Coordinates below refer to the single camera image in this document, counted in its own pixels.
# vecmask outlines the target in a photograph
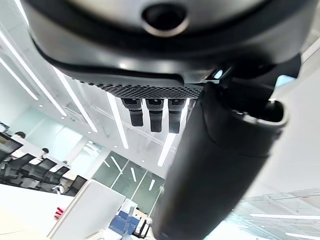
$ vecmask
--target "desk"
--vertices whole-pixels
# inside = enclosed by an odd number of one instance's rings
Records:
[[[17,137],[17,138],[15,138],[14,140],[16,140],[18,143],[23,144],[23,146],[20,147],[17,152],[12,153],[14,157],[21,157],[21,156],[23,156],[24,154],[31,154],[31,155],[33,155],[35,158],[40,158],[41,155],[44,153],[44,152],[42,151],[42,149],[40,149],[39,147],[31,144],[30,142],[28,142],[27,140],[25,140],[25,139],[23,139],[23,138],[21,138],[21,137]],[[66,165],[65,163],[63,163],[62,161],[59,161],[59,160],[55,159],[54,157],[50,156],[50,154],[49,154],[49,156],[46,157],[46,158],[48,158],[48,159],[50,159],[51,161],[55,162],[55,163],[56,163],[56,166],[55,166],[55,167],[56,167],[57,169],[59,169],[59,168],[61,168],[61,167],[66,167],[66,166],[67,166],[67,165]]]
[[[11,154],[11,156],[13,158],[20,158],[25,154],[31,154],[31,155],[35,156],[36,158],[39,158],[43,154],[42,149],[40,149],[39,147],[31,144],[30,142],[28,142],[27,140],[25,140],[23,138],[18,137],[15,140],[17,142],[23,144],[23,146],[20,147],[18,150],[16,150],[15,152],[13,152]],[[50,169],[50,171],[53,172],[53,173],[56,172],[61,167],[69,167],[65,163],[55,159],[54,157],[51,157],[50,155],[47,158],[56,163],[56,166],[54,166],[53,168]],[[40,160],[39,159],[33,159],[29,163],[32,164],[32,165],[37,165],[38,163],[40,163]],[[77,174],[74,174],[70,170],[66,174],[64,174],[62,177],[65,178],[66,180],[74,181],[76,179],[76,177],[77,177]]]

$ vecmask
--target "glass window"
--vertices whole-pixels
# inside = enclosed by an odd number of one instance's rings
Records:
[[[129,161],[112,189],[130,199],[145,173],[143,167]]]
[[[50,156],[64,161],[82,137],[80,133],[64,127],[48,145]]]
[[[49,148],[53,139],[64,128],[57,121],[46,118],[31,134],[26,136],[26,140],[39,148]]]
[[[80,176],[86,176],[102,151],[103,147],[99,144],[86,143],[79,155],[70,164],[72,172]]]
[[[106,185],[107,187],[111,187],[118,177],[120,170],[122,171],[124,169],[127,162],[128,159],[112,151],[95,172],[92,179]]]
[[[34,108],[30,108],[10,125],[9,133],[15,134],[16,132],[22,131],[26,134],[26,138],[28,138],[29,133],[37,127],[39,123],[41,124],[41,121],[44,119],[46,119],[46,116],[43,113]]]
[[[138,204],[140,211],[149,214],[164,184],[164,179],[148,171],[132,201]]]

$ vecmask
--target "black perforated panel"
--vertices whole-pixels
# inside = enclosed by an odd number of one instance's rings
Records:
[[[103,85],[97,87],[113,94],[118,98],[127,99],[197,99],[202,91],[202,86],[186,84],[181,87],[154,87],[132,85]]]

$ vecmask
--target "blue object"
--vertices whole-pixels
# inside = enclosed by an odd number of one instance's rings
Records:
[[[136,230],[140,220],[133,216],[128,217],[128,214],[124,211],[120,211],[119,214],[114,217],[109,225],[109,229],[120,235],[123,235],[127,222],[129,223],[128,234],[131,235]]]

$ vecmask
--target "ceiling light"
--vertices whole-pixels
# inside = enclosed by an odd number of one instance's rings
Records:
[[[106,162],[106,160],[104,160],[103,162],[108,168],[110,168],[110,165]]]
[[[20,13],[21,13],[21,15],[22,15],[25,23],[29,26],[29,21],[28,21],[28,19],[27,19],[26,13],[25,13],[25,11],[24,11],[24,8],[23,8],[22,5],[21,5],[20,0],[14,0],[14,2],[15,2],[15,4],[16,4],[16,6],[18,7],[18,9],[19,9],[19,11],[20,11]]]
[[[154,187],[154,184],[155,184],[155,180],[152,179],[152,180],[151,180],[151,183],[150,183],[150,186],[149,186],[149,191],[152,190],[152,188]]]
[[[269,218],[269,219],[303,219],[303,220],[320,220],[316,215],[278,215],[278,214],[257,214],[250,213],[251,217]]]
[[[68,92],[68,94],[70,95],[70,97],[72,98],[73,102],[75,103],[75,105],[77,106],[77,108],[79,109],[79,111],[81,112],[82,116],[84,117],[84,119],[86,120],[86,122],[89,124],[90,128],[92,129],[92,131],[94,131],[95,133],[98,132],[96,126],[94,125],[94,123],[92,122],[91,118],[89,117],[88,113],[86,112],[86,110],[84,109],[84,107],[81,105],[78,97],[76,96],[75,92],[72,90],[71,86],[69,85],[65,75],[59,71],[58,69],[56,69],[54,66],[52,67],[53,70],[55,71],[56,75],[58,76],[58,78],[60,79],[61,83],[63,84],[65,90]]]
[[[115,158],[113,156],[110,157],[112,159],[112,161],[114,162],[115,166],[118,168],[118,170],[120,171],[120,173],[122,173],[122,170],[119,166],[119,164],[117,163],[117,161],[115,160]]]
[[[0,58],[0,63],[34,100],[39,100],[37,96],[30,90],[30,88],[25,85],[25,83],[14,73],[14,71],[12,71],[12,69],[5,63],[2,58]]]
[[[295,234],[295,233],[289,233],[286,232],[285,235],[295,238],[301,238],[301,239],[312,239],[312,240],[320,240],[319,236],[308,236],[308,235],[301,235],[301,234]]]
[[[130,167],[131,169],[131,173],[132,173],[132,177],[133,177],[133,181],[136,183],[137,182],[137,179],[136,179],[136,173],[135,173],[135,170],[133,167]]]
[[[107,98],[108,98],[110,106],[111,106],[113,117],[114,117],[116,126],[118,128],[123,147],[125,149],[129,149],[129,145],[128,145],[127,137],[126,137],[126,134],[125,134],[124,126],[122,125],[122,122],[121,122],[121,118],[120,118],[120,114],[119,114],[119,109],[118,109],[118,106],[117,106],[116,98],[109,92],[107,92],[106,95],[107,95]]]
[[[52,97],[52,95],[48,92],[48,90],[45,88],[45,86],[40,82],[40,80],[37,78],[37,76],[34,74],[34,72],[29,68],[29,66],[26,64],[26,62],[22,59],[22,57],[18,54],[18,52],[15,50],[15,48],[11,45],[11,43],[8,41],[8,39],[5,37],[5,35],[0,31],[0,39],[4,42],[4,44],[7,46],[7,48],[11,51],[11,53],[15,56],[15,58],[19,61],[19,63],[22,65],[22,67],[25,69],[25,71],[30,75],[30,77],[33,79],[33,81],[37,84],[37,86],[43,91],[43,93],[47,96],[47,98],[52,102],[52,104],[56,107],[56,109],[63,115],[67,116],[65,111],[59,106],[59,104],[56,102],[56,100]]]
[[[86,151],[88,154],[92,155],[92,156],[95,156],[97,157],[99,155],[98,152],[96,151],[93,151],[91,148],[87,147],[87,146],[84,146],[83,147],[83,150]]]
[[[187,99],[185,101],[184,108],[181,112],[180,123],[182,123],[182,121],[185,119],[185,117],[188,113],[189,101],[190,101],[189,99]],[[177,136],[177,134],[175,134],[175,133],[168,133],[168,135],[166,136],[166,139],[165,139],[165,142],[164,142],[164,145],[163,145],[163,148],[162,148],[159,160],[158,160],[159,167],[162,167],[164,165],[164,163],[166,161],[166,157],[169,153],[169,150],[170,150],[172,143],[174,142],[176,136]]]
[[[89,144],[89,143],[86,143],[85,145],[87,145],[88,147],[90,147],[90,148],[92,148],[92,150],[94,150],[94,151],[99,151],[99,149],[98,148],[96,148],[95,146],[92,146],[91,144]]]

